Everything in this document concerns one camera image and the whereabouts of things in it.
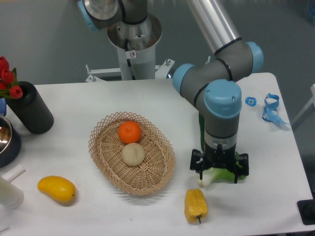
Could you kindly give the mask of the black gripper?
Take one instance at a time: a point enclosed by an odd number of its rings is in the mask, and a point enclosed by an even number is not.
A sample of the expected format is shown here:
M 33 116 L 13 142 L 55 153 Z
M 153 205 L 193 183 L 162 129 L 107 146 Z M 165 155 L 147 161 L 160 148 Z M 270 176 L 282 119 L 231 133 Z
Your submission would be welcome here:
M 216 148 L 205 145 L 203 153 L 193 149 L 189 169 L 196 171 L 200 180 L 203 180 L 203 172 L 209 168 L 226 169 L 234 174 L 234 184 L 237 184 L 238 176 L 249 175 L 249 155 L 239 154 L 235 149 L 236 145 L 224 149 L 222 144 Z

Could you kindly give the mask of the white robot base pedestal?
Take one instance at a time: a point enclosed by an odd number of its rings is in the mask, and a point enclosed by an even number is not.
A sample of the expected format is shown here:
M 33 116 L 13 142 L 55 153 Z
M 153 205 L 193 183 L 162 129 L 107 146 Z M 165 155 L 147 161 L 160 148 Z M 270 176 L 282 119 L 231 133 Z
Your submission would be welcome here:
M 156 60 L 156 45 L 161 38 L 162 29 L 160 21 L 151 13 L 143 22 L 136 25 L 123 21 L 115 23 L 108 28 L 107 34 L 117 49 L 119 65 L 123 56 Z

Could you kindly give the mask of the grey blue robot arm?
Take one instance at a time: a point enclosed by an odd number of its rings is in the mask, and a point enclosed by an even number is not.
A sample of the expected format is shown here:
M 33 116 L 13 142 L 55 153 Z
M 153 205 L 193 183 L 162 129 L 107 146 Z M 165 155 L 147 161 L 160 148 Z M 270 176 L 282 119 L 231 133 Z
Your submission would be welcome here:
M 202 150 L 191 153 L 190 169 L 203 178 L 207 170 L 226 170 L 234 182 L 249 174 L 249 157 L 237 154 L 242 92 L 237 81 L 259 71 L 261 48 L 244 42 L 217 0 L 190 0 L 188 6 L 214 59 L 204 66 L 183 64 L 172 73 L 174 89 L 199 112 Z M 107 29 L 117 48 L 123 80 L 155 77 L 159 20 L 145 0 L 80 0 L 78 7 L 91 29 Z

